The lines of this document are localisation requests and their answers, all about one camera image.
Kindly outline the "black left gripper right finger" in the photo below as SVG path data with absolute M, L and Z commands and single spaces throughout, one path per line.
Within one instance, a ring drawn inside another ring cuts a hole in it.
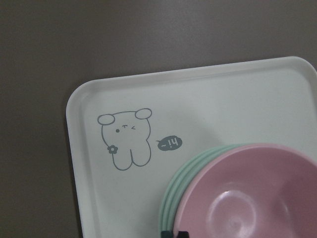
M 190 238 L 188 231 L 179 231 L 177 238 Z

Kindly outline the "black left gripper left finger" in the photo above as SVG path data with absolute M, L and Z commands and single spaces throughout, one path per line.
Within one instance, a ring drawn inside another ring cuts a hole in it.
M 172 231 L 161 231 L 160 237 L 161 238 L 173 238 L 173 232 Z

